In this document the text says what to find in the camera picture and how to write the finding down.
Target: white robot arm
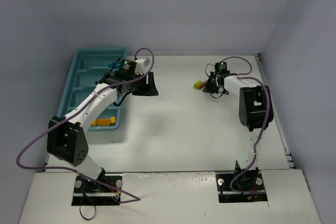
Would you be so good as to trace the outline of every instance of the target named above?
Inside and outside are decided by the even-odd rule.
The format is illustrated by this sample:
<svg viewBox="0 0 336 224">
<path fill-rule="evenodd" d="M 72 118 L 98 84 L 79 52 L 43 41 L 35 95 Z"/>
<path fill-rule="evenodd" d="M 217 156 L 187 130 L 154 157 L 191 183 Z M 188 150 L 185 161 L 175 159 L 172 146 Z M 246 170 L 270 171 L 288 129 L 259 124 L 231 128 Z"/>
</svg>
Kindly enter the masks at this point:
<svg viewBox="0 0 336 224">
<path fill-rule="evenodd" d="M 239 120 L 243 126 L 246 126 L 249 131 L 248 140 L 241 141 L 241 152 L 237 158 L 239 167 L 245 168 L 250 160 L 255 155 L 253 148 L 254 143 L 259 135 L 259 129 L 262 127 L 266 116 L 266 94 L 263 88 L 254 82 L 244 80 L 238 77 L 235 73 L 230 73 L 227 70 L 226 62 L 217 62 L 215 64 L 215 71 L 211 72 L 207 84 L 205 85 L 203 92 L 214 94 L 221 93 L 228 95 L 233 93 L 239 97 Z M 268 95 L 270 97 L 269 88 L 266 86 Z M 273 109 L 270 103 L 270 111 L 267 120 L 266 127 L 269 122 L 273 120 Z M 256 146 L 256 154 L 259 152 L 259 145 Z M 249 169 L 255 169 L 258 167 L 257 160 Z"/>
<path fill-rule="evenodd" d="M 88 155 L 89 147 L 85 134 L 91 123 L 124 93 L 132 92 L 133 95 L 145 96 L 159 94 L 155 87 L 153 72 L 150 72 L 147 78 L 131 84 L 120 84 L 116 88 L 107 88 L 111 84 L 123 83 L 139 77 L 146 72 L 149 63 L 149 58 L 139 58 L 136 61 L 122 59 L 120 69 L 116 70 L 114 74 L 110 74 L 111 71 L 108 72 L 101 80 L 96 82 L 96 88 L 77 108 L 63 118 L 54 116 L 49 122 L 49 128 L 73 116 L 85 107 L 93 96 L 96 96 L 81 113 L 48 134 L 48 153 L 68 162 L 78 172 L 104 181 L 104 169 Z"/>
</svg>

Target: white table surface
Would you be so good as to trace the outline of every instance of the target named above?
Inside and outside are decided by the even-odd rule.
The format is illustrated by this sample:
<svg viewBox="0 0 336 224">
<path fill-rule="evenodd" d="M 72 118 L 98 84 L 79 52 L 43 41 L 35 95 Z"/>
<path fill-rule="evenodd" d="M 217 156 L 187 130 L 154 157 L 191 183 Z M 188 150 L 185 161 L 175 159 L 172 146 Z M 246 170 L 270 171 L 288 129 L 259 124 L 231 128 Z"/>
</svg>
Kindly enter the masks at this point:
<svg viewBox="0 0 336 224">
<path fill-rule="evenodd" d="M 123 189 L 142 198 L 120 206 L 99 206 L 87 222 L 71 206 L 73 173 L 35 174 L 20 224 L 60 223 L 234 223 L 320 224 L 302 171 L 262 171 L 268 202 L 220 204 L 215 173 L 129 173 Z M 89 217 L 92 207 L 83 207 Z"/>
<path fill-rule="evenodd" d="M 254 56 L 244 56 L 261 78 Z M 224 56 L 158 56 L 153 68 L 158 97 L 129 96 L 116 131 L 88 132 L 89 154 L 107 172 L 233 170 L 248 130 L 238 118 L 234 94 L 213 99 L 193 89 L 207 77 L 207 63 Z M 231 72 L 247 72 L 247 63 L 228 60 Z M 275 120 L 269 124 L 258 156 L 260 169 L 288 169 Z M 50 157 L 48 166 L 69 166 Z"/>
</svg>

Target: gray wall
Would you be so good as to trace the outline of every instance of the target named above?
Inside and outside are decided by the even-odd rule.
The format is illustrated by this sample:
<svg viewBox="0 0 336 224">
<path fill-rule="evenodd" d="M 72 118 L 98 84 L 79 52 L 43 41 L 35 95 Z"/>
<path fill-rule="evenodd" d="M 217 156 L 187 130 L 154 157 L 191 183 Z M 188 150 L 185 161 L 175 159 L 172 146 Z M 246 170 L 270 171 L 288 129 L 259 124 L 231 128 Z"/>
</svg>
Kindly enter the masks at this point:
<svg viewBox="0 0 336 224">
<path fill-rule="evenodd" d="M 256 53 L 289 0 L 47 0 L 73 48 Z"/>
<path fill-rule="evenodd" d="M 45 0 L 0 0 L 0 9 L 0 222 L 13 224 L 34 174 L 16 167 L 16 155 L 56 112 L 72 49 Z M 42 165 L 45 146 L 23 162 Z"/>
<path fill-rule="evenodd" d="M 261 59 L 294 162 L 335 223 L 336 0 L 291 0 Z"/>
</svg>

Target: blue plastic tray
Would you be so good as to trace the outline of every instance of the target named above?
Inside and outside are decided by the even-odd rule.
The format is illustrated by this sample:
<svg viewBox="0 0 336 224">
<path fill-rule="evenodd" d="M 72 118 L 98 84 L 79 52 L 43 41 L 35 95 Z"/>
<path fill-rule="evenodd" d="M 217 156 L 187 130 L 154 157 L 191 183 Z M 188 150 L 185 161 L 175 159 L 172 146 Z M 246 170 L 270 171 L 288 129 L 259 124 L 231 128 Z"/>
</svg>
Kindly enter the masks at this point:
<svg viewBox="0 0 336 224">
<path fill-rule="evenodd" d="M 62 117 L 75 109 L 96 87 L 99 81 L 119 58 L 127 58 L 125 48 L 81 48 L 75 52 L 67 82 L 64 87 L 61 103 L 57 112 Z M 89 131 L 116 130 L 120 126 L 121 107 L 108 106 L 99 118 L 115 116 L 117 122 L 113 126 L 92 126 Z"/>
</svg>

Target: black cable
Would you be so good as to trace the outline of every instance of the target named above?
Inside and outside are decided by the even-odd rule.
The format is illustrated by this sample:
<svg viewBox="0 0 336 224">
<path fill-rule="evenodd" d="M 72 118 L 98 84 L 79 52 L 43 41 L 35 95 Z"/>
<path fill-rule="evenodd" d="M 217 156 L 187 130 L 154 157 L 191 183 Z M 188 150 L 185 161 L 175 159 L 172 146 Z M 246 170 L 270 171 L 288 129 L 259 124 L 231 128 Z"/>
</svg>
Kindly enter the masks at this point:
<svg viewBox="0 0 336 224">
<path fill-rule="evenodd" d="M 210 76 L 207 74 L 207 72 L 206 72 L 206 68 L 207 68 L 209 65 L 211 65 L 211 66 L 215 66 L 215 65 L 213 65 L 213 64 L 211 64 L 211 63 L 208 63 L 208 64 L 205 66 L 204 72 L 205 72 L 206 76 L 208 76 L 208 77 L 210 77 Z"/>
<path fill-rule="evenodd" d="M 97 209 L 96 209 L 96 206 L 93 204 L 92 200 L 90 199 L 89 196 L 87 196 L 87 194 L 85 193 L 85 180 L 83 180 L 83 195 L 82 197 L 80 198 L 80 203 L 79 203 L 79 214 L 82 216 L 82 218 L 84 220 L 92 220 L 95 216 L 96 216 L 96 213 L 97 213 Z M 91 218 L 86 218 L 84 217 L 84 215 L 82 214 L 82 210 L 81 210 L 81 206 L 83 204 L 83 199 L 84 197 L 88 200 L 88 202 L 95 208 L 95 213 L 94 215 L 91 217 Z"/>
<path fill-rule="evenodd" d="M 222 96 L 223 96 L 223 94 L 225 94 L 225 95 L 228 95 L 228 94 L 229 94 L 229 92 L 228 92 L 226 89 L 223 89 L 223 91 L 222 91 L 221 95 L 220 95 L 220 96 L 218 96 L 218 97 L 214 97 L 214 96 L 213 96 L 213 95 L 210 93 L 211 97 L 212 97 L 212 98 L 215 98 L 215 99 L 218 99 L 218 98 L 222 97 Z"/>
<path fill-rule="evenodd" d="M 114 67 L 116 66 L 117 62 L 121 60 L 121 58 L 119 58 L 118 60 L 115 61 L 115 63 L 113 64 L 113 66 L 111 67 L 110 71 L 107 72 L 107 74 L 109 74 L 110 72 L 112 72 L 112 70 L 114 69 Z"/>
<path fill-rule="evenodd" d="M 114 102 L 113 105 L 116 106 L 116 107 L 119 107 L 122 102 L 125 100 L 126 96 L 128 96 L 130 93 L 132 93 L 132 91 L 128 91 L 122 98 L 121 98 L 121 101 L 119 103 L 116 103 Z"/>
</svg>

